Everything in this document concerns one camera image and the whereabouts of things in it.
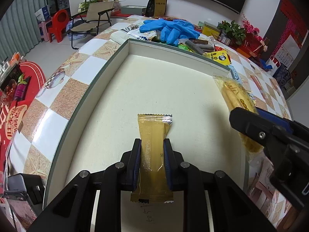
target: white wall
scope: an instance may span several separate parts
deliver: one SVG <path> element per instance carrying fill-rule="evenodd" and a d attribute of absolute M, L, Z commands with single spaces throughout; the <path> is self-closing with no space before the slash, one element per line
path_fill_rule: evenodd
<path fill-rule="evenodd" d="M 75 14 L 78 4 L 84 0 L 70 0 L 71 13 Z M 121 6 L 146 6 L 148 0 L 120 0 Z M 275 15 L 280 0 L 246 0 L 244 13 L 252 25 L 260 29 L 260 36 L 264 36 Z M 207 21 L 217 25 L 223 20 L 237 20 L 241 16 L 212 0 L 167 0 L 166 15 L 186 19 L 193 24 Z"/>
<path fill-rule="evenodd" d="M 309 127 L 309 77 L 287 99 L 293 120 Z"/>
<path fill-rule="evenodd" d="M 254 27 L 259 28 L 261 37 L 268 30 L 279 2 L 280 0 L 246 0 L 243 13 Z"/>

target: red plastic chair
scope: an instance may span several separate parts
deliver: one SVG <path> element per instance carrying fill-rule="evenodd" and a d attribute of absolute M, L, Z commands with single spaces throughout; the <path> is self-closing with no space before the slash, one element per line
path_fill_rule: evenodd
<path fill-rule="evenodd" d="M 52 34 L 55 35 L 57 42 L 62 41 L 62 31 L 65 30 L 69 22 L 69 16 L 65 9 L 59 10 L 52 19 L 52 26 L 48 28 L 49 42 L 52 42 Z"/>

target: calendar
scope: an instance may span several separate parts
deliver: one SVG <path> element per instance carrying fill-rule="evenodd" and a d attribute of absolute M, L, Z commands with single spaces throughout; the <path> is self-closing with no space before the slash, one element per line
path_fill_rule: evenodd
<path fill-rule="evenodd" d="M 291 66 L 291 64 L 294 61 L 291 54 L 286 50 L 286 48 L 283 45 L 281 45 L 280 49 L 275 54 L 275 58 L 277 58 L 277 60 L 280 63 L 284 64 L 287 67 L 287 69 Z"/>

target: gray box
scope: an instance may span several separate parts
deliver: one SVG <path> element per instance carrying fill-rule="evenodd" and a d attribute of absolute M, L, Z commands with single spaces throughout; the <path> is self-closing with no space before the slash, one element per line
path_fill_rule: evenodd
<path fill-rule="evenodd" d="M 127 5 L 121 7 L 121 14 L 143 16 L 145 15 L 145 12 L 146 12 L 145 6 Z"/>

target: pink plastic stool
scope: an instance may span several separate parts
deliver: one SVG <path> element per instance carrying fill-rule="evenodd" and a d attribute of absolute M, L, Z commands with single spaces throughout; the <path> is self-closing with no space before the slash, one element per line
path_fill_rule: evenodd
<path fill-rule="evenodd" d="M 38 24 L 39 29 L 42 28 L 43 35 L 41 35 L 41 38 L 44 37 L 45 42 L 49 41 L 49 36 L 48 36 L 46 24 L 48 24 L 51 20 L 52 20 L 52 17 L 50 19 L 48 19 L 47 21 L 43 21 L 43 22 Z"/>

